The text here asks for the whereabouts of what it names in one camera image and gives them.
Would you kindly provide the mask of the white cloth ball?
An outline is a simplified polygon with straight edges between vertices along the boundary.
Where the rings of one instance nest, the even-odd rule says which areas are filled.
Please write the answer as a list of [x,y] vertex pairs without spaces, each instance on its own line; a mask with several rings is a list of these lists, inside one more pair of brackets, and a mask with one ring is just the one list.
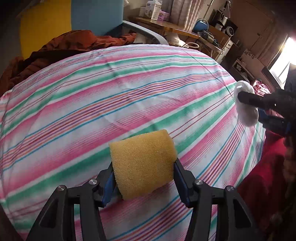
[[238,94],[241,91],[255,94],[254,88],[249,82],[244,80],[238,81],[234,88],[234,101],[236,104],[238,120],[246,127],[254,126],[258,122],[259,118],[258,109],[239,101]]

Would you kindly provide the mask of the red pink pillow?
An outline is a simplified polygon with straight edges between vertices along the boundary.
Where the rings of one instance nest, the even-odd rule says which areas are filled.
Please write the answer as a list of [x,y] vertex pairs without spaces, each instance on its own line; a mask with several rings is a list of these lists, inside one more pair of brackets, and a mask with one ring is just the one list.
[[[274,110],[263,110],[281,117]],[[238,190],[261,233],[273,239],[295,238],[295,137],[265,129],[260,161]]]

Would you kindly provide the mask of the striped pink green bedsheet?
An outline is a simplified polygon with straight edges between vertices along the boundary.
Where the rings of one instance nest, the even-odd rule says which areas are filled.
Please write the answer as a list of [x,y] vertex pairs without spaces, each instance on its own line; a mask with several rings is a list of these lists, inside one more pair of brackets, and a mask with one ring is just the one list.
[[167,130],[182,165],[237,186],[259,162],[261,124],[238,121],[234,78],[196,50],[129,45],[52,64],[1,97],[1,205],[26,238],[54,189],[108,167],[109,144]]

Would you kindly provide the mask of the pink checked curtain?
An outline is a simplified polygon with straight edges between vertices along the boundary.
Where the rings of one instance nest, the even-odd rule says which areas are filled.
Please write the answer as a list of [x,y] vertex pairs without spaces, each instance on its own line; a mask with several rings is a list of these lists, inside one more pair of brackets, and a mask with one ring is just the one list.
[[191,31],[196,24],[205,0],[174,0],[171,7],[170,22]]

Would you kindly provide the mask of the white carton on table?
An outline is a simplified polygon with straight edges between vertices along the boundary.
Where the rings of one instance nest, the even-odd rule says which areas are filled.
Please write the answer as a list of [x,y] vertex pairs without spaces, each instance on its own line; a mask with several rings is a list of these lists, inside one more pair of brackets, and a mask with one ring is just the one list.
[[147,1],[140,8],[139,15],[154,21],[168,21],[170,17],[171,1]]

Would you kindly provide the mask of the rust red blanket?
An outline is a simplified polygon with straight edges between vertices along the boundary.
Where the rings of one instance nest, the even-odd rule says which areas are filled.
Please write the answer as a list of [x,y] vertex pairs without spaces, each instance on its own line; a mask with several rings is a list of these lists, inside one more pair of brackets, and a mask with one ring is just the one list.
[[50,40],[29,58],[12,59],[1,75],[1,95],[43,68],[65,58],[113,46],[132,44],[137,34],[130,30],[119,37],[96,36],[90,30],[75,30]]

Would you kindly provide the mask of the grey yellow blue headboard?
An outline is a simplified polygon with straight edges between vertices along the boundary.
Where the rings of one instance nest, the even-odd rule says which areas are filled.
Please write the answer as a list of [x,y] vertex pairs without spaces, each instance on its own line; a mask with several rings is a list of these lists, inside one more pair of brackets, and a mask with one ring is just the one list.
[[54,37],[71,30],[104,36],[123,21],[124,1],[43,1],[21,15],[20,44],[24,58]]

